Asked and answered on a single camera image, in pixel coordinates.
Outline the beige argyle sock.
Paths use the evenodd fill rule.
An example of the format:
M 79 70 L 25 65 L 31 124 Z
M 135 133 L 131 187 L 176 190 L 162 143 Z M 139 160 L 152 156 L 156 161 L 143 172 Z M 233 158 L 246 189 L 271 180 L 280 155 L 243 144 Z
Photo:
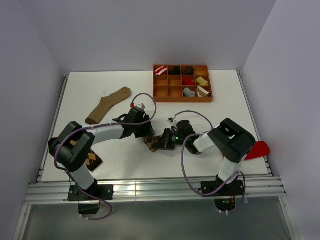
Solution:
M 151 152 L 156 152 L 157 149 L 154 148 L 154 145 L 161 139 L 162 135 L 158 136 L 146 136 L 143 139 L 145 145 L 149 148 Z

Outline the grey sock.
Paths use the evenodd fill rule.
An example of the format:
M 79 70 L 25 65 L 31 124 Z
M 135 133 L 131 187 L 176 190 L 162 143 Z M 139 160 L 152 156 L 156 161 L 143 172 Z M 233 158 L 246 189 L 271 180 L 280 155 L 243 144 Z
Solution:
M 183 94 L 185 97 L 190 97 L 190 98 L 193 98 L 196 96 L 196 93 L 188 87 L 183 89 Z

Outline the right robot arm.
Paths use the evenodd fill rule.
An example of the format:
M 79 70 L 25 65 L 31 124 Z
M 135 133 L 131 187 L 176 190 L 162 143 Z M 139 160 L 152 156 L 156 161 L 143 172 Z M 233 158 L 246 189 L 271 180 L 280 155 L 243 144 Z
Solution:
M 230 118 L 200 135 L 196 134 L 189 120 L 181 120 L 146 143 L 153 152 L 174 150 L 176 146 L 184 145 L 192 155 L 217 148 L 223 156 L 223 164 L 217 175 L 216 189 L 222 195 L 233 190 L 242 163 L 255 144 L 253 135 Z

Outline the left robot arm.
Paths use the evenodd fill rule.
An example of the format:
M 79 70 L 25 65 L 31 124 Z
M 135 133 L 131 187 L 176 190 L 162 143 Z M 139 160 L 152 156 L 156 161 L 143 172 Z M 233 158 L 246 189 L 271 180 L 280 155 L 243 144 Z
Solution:
M 86 200 L 91 200 L 98 193 L 98 182 L 85 164 L 91 147 L 131 135 L 144 138 L 154 133 L 150 116 L 145 112 L 145 105 L 139 104 L 132 105 L 129 113 L 113 119 L 111 123 L 82 126 L 72 121 L 58 137 L 49 140 L 48 147 L 55 162 L 63 165 L 65 171 L 80 187 L 79 194 Z

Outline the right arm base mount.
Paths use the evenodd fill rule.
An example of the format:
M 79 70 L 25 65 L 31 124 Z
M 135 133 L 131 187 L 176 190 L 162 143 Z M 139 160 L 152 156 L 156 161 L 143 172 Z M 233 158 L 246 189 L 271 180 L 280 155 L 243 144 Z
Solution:
M 202 194 L 209 194 L 215 191 L 222 182 L 218 181 L 202 181 L 198 192 Z M 242 196 L 244 198 L 246 187 L 242 180 L 236 180 L 234 183 L 222 187 L 217 193 L 211 197 L 214 198 L 214 204 L 219 211 L 230 212 L 237 207 L 236 197 Z

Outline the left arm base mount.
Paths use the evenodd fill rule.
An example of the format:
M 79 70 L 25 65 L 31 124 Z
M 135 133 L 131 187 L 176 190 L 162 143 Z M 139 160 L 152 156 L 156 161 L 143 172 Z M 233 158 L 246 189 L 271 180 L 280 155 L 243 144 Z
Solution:
M 88 201 L 96 201 L 99 198 L 104 201 L 113 199 L 114 186 L 112 184 L 97 185 L 93 190 L 83 193 L 76 185 L 69 187 L 67 196 L 68 202 L 78 202 L 78 213 L 81 215 L 95 215 L 100 210 L 101 202 L 98 203 L 82 203 Z

